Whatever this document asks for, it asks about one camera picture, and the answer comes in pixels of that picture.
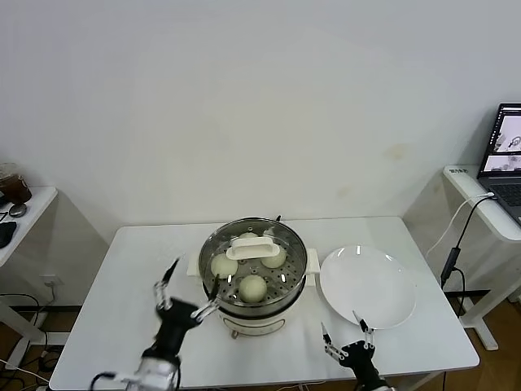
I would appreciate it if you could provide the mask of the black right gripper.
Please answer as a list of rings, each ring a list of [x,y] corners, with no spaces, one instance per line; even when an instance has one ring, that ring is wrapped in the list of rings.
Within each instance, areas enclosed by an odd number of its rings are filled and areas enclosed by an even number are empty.
[[[331,336],[324,323],[321,323],[322,339],[325,352],[333,359],[342,359],[340,365],[350,368],[359,382],[384,382],[375,368],[372,358],[374,356],[374,329],[355,311],[352,311],[364,340],[353,342],[338,349],[333,345]]]

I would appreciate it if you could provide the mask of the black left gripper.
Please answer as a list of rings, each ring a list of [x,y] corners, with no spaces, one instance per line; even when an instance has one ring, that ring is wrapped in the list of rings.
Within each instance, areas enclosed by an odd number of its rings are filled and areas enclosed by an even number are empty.
[[[188,331],[199,325],[198,320],[204,320],[219,309],[217,295],[220,280],[218,277],[214,279],[208,303],[200,308],[168,296],[167,288],[179,261],[180,257],[177,257],[164,272],[163,277],[154,284],[155,309],[161,320],[160,329],[155,338],[155,346],[162,354],[168,355],[177,355]]]

